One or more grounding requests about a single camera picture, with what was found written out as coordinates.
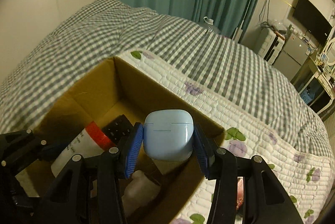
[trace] light blue earbuds case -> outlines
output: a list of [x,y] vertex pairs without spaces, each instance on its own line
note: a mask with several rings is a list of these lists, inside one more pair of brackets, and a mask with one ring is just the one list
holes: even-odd
[[143,146],[152,159],[182,162],[193,151],[193,119],[184,110],[150,113],[144,122]]

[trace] plastic bottle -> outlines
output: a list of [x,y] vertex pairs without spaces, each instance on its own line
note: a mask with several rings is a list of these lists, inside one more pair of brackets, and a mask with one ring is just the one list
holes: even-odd
[[126,217],[131,215],[137,208],[145,206],[154,200],[160,192],[160,185],[149,180],[143,171],[137,170],[131,177],[133,180],[128,184],[122,196]]
[[220,34],[221,31],[214,25],[214,20],[209,19],[207,16],[204,17],[204,21],[199,23],[200,26],[207,28],[210,32],[214,32],[216,34]]
[[61,152],[51,165],[51,171],[57,177],[75,154],[81,154],[84,158],[88,158],[98,156],[111,147],[115,147],[115,144],[100,130],[95,122],[91,122]]

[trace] cable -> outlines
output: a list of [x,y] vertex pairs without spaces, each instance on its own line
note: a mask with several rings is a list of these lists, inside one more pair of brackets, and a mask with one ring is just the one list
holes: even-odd
[[[265,11],[266,11],[266,5],[268,6],[268,9],[267,9],[267,19],[266,19],[266,21],[263,21],[264,20],[264,16],[265,16]],[[262,7],[262,10],[261,10],[261,13],[258,16],[258,20],[259,20],[259,22],[261,22],[260,26],[262,28],[269,28],[271,26],[269,24],[269,6],[270,6],[270,0],[265,0],[264,4],[263,4],[263,7]]]
[[329,18],[329,21],[328,21],[329,23],[330,23],[330,20],[331,20],[331,19],[333,19],[333,20],[335,19],[335,14],[334,14],[334,13],[335,13],[335,9],[333,9],[333,11],[332,11],[332,14],[331,14],[331,16],[330,16],[330,18]]
[[313,50],[318,49],[318,47],[319,47],[319,45],[320,45],[319,41],[318,41],[318,45],[317,45],[317,47],[313,47],[313,46],[309,43],[309,41],[311,40],[311,38],[312,38],[312,36],[313,36],[312,33],[311,33],[309,30],[306,30],[304,37],[306,36],[307,32],[310,33],[310,36],[309,36],[307,45],[309,45],[309,47],[310,47],[311,49],[313,49]]

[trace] television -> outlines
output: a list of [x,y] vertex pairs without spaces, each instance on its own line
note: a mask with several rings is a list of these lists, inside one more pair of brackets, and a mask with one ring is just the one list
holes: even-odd
[[308,0],[299,0],[293,17],[297,19],[317,41],[323,45],[332,29],[331,24]]

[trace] desk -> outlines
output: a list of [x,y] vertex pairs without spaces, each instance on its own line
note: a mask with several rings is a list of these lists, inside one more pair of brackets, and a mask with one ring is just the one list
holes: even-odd
[[323,112],[324,110],[329,108],[331,106],[331,104],[333,103],[333,101],[335,99],[335,91],[333,90],[332,85],[328,81],[327,75],[325,75],[324,73],[322,73],[320,71],[320,69],[317,67],[316,63],[314,62],[314,60],[311,59],[310,57],[308,57],[308,59],[305,61],[305,63],[302,65],[302,67],[298,71],[297,75],[292,79],[292,84],[293,85],[295,85],[297,83],[297,81],[299,80],[299,78],[303,74],[304,69],[306,67],[309,67],[309,69],[312,71],[313,75],[308,80],[308,82],[304,85],[304,87],[298,92],[299,92],[299,94],[301,94],[303,92],[303,90],[307,88],[307,86],[310,84],[310,82],[313,79],[317,79],[319,81],[319,83],[321,84],[322,88],[324,89],[324,91],[312,102],[311,106],[313,105],[314,102],[316,102],[321,97],[321,95],[324,92],[326,92],[330,97],[330,100],[329,100],[328,104],[326,106],[324,106],[320,111],[317,112],[317,114],[320,114],[321,112]]

